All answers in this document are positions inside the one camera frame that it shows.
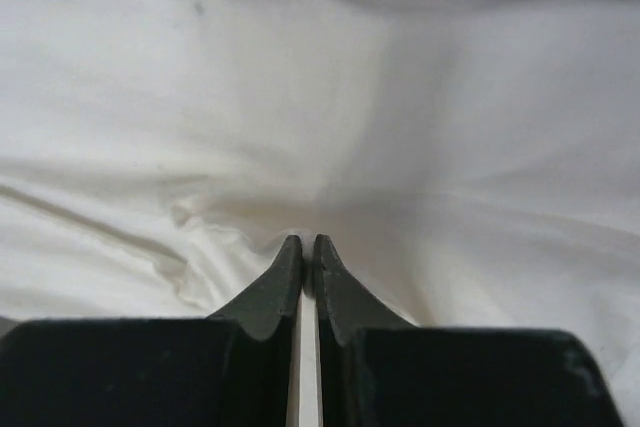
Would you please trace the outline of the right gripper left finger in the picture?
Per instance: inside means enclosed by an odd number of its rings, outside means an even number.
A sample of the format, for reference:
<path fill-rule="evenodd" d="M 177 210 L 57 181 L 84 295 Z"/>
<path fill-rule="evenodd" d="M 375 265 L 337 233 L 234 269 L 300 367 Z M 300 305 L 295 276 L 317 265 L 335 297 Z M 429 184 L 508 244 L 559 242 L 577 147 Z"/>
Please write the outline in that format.
<path fill-rule="evenodd" d="M 296 318 L 302 271 L 301 239 L 288 235 L 271 265 L 207 319 L 237 322 L 256 341 L 272 338 L 284 320 Z"/>

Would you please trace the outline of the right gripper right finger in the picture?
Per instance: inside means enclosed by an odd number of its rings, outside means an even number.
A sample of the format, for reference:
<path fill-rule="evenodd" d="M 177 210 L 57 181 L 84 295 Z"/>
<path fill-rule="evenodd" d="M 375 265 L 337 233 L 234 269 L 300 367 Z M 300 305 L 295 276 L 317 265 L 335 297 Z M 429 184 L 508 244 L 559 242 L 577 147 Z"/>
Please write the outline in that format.
<path fill-rule="evenodd" d="M 328 235 L 316 236 L 312 265 L 321 344 L 344 347 L 361 329 L 413 327 L 351 274 Z"/>

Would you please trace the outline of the white t shirt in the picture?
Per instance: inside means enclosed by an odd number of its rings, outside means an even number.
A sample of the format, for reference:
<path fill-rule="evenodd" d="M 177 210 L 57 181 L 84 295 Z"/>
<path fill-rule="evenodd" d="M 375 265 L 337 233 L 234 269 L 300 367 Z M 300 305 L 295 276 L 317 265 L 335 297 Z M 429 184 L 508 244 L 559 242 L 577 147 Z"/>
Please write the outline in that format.
<path fill-rule="evenodd" d="M 1 314 L 193 317 L 329 235 L 639 422 L 638 0 L 1 0 Z"/>

